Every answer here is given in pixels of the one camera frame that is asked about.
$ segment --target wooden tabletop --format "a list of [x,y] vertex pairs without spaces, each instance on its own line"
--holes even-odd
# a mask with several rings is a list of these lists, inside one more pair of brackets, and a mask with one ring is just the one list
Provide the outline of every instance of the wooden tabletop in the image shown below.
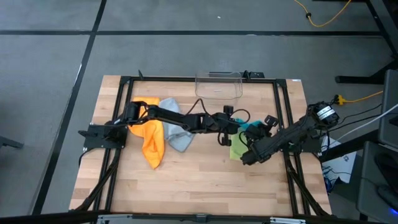
[[[104,76],[93,115],[95,124],[112,117],[120,76]],[[287,80],[294,120],[305,114],[303,86],[300,80]],[[283,94],[279,90],[287,123]],[[134,82],[132,96],[175,98],[182,113],[196,101],[192,82]],[[277,117],[271,84],[243,83],[243,95],[235,100],[205,100],[209,113],[220,112],[223,105],[244,108],[251,121]],[[192,113],[202,112],[197,106]],[[237,117],[246,119],[245,114]],[[184,152],[165,143],[164,158],[153,170],[141,152],[143,139],[129,133],[122,150],[112,201],[112,212],[173,213],[212,215],[292,215],[287,176],[281,153],[263,164],[244,166],[229,159],[229,147],[217,143],[217,134],[197,134]],[[79,206],[98,182],[104,149],[87,153],[77,175],[70,208]],[[301,154],[305,183],[322,208],[331,212],[320,163],[312,154]],[[100,208],[108,186],[103,190]],[[296,186],[298,208],[303,213],[300,191]]]

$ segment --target white cable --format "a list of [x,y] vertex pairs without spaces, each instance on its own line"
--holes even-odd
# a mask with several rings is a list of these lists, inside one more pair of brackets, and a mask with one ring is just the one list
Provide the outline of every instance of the white cable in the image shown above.
[[393,106],[391,109],[387,110],[386,112],[384,112],[382,115],[378,116],[377,118],[374,118],[373,120],[369,121],[368,123],[362,124],[361,126],[355,128],[355,129],[353,129],[353,130],[351,130],[351,131],[348,131],[347,133],[345,133],[344,135],[342,135],[342,137],[340,137],[340,138],[336,139],[335,141],[333,141],[330,145],[332,145],[333,143],[339,141],[339,140],[342,139],[343,137],[345,137],[345,136],[347,136],[347,135],[353,133],[354,131],[356,131],[356,130],[358,130],[358,129],[361,129],[361,128],[367,126],[368,124],[373,123],[374,121],[377,121],[378,119],[384,117],[385,115],[387,115],[388,113],[390,113],[393,109],[395,109],[395,108],[397,108],[397,107],[398,107],[398,104],[396,104],[396,105]]

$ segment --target table leg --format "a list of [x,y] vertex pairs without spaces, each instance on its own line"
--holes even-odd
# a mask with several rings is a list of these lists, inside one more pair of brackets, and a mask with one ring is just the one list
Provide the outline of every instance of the table leg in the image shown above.
[[348,142],[344,142],[343,144],[330,148],[329,150],[322,153],[322,156],[319,157],[319,160],[322,162],[326,162],[332,159],[339,158],[348,153],[358,151],[363,147],[365,141],[378,142],[378,133],[379,130],[376,129],[360,137],[354,138]]
[[360,213],[359,214],[359,220],[360,221],[367,221],[368,220],[368,216]]
[[349,76],[336,76],[335,81],[337,83],[356,83],[356,84],[384,84],[384,75],[386,74],[387,70],[396,70],[398,69],[397,60],[394,59],[388,65],[384,66],[375,74],[371,75],[370,77],[349,77]]
[[0,147],[1,146],[11,146],[11,147],[20,149],[24,145],[22,143],[17,142],[17,141],[13,141],[11,139],[4,138],[4,137],[0,136]]

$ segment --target black clamp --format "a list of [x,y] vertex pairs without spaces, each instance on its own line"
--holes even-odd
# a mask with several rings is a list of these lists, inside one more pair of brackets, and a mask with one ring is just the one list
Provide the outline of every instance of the black clamp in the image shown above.
[[78,133],[85,137],[84,147],[87,150],[122,149],[126,145],[127,126],[112,125],[112,122],[108,121],[105,125],[91,124],[87,131]]
[[197,222],[197,223],[208,222],[208,215],[207,214],[197,214],[195,217],[195,222]]

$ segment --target yellow cable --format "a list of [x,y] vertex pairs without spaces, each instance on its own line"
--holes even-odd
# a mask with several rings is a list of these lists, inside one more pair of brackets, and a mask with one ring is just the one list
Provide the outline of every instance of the yellow cable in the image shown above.
[[346,102],[347,102],[347,103],[355,103],[355,102],[359,102],[359,101],[362,101],[362,100],[369,99],[370,97],[372,97],[372,96],[376,96],[376,95],[378,95],[378,94],[381,94],[381,93],[383,93],[383,91],[380,91],[380,92],[374,93],[374,94],[372,94],[372,95],[369,95],[369,96],[366,96],[366,97],[364,97],[364,98],[357,99],[357,100],[346,100]]
[[[297,2],[297,4],[299,4],[301,7],[303,7],[303,9],[304,9],[304,11],[305,11],[305,13],[309,13],[308,12],[308,10],[307,10],[307,8],[303,5],[303,4],[301,4],[298,0],[294,0],[295,2]],[[316,25],[316,24],[314,24],[313,22],[312,22],[312,20],[311,20],[311,16],[308,16],[308,20],[310,21],[310,23],[313,25],[313,26],[315,26],[315,27],[324,27],[324,26],[326,26],[327,24],[329,24],[329,23],[331,23],[332,21],[334,21],[343,11],[344,11],[344,9],[346,9],[346,7],[348,6],[348,4],[351,2],[352,0],[348,0],[348,2],[346,3],[346,5],[340,10],[340,12],[338,12],[335,16],[333,16],[333,18],[331,18],[328,22],[326,22],[326,23],[324,23],[324,24],[321,24],[321,25]]]
[[366,96],[364,98],[360,98],[360,99],[357,99],[357,100],[346,100],[346,99],[343,98],[343,96],[338,95],[338,99],[336,100],[336,103],[338,103],[340,106],[345,104],[345,103],[356,103],[356,102],[359,102],[359,101],[363,101],[363,100],[369,99],[370,97],[376,96],[376,95],[381,94],[381,93],[383,93],[383,91],[374,93],[372,95],[369,95],[369,96]]

